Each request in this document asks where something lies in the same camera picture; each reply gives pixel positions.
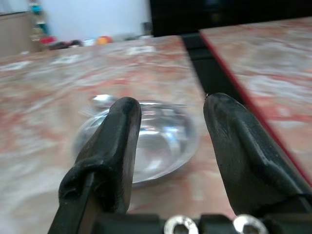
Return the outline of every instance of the spoon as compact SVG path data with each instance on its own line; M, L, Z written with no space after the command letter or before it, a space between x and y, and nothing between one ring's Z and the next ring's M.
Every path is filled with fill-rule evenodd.
M91 104L96 109L108 109L110 108L118 98L108 95L108 94L100 94L95 95L91 98Z

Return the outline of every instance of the stainless steel bowl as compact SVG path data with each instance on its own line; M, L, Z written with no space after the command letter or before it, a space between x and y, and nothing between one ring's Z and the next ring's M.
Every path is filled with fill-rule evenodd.
M135 185L167 175L194 155L196 127L184 108L159 101L140 101L141 128L136 147ZM87 120L74 141L75 156L103 122L109 110Z

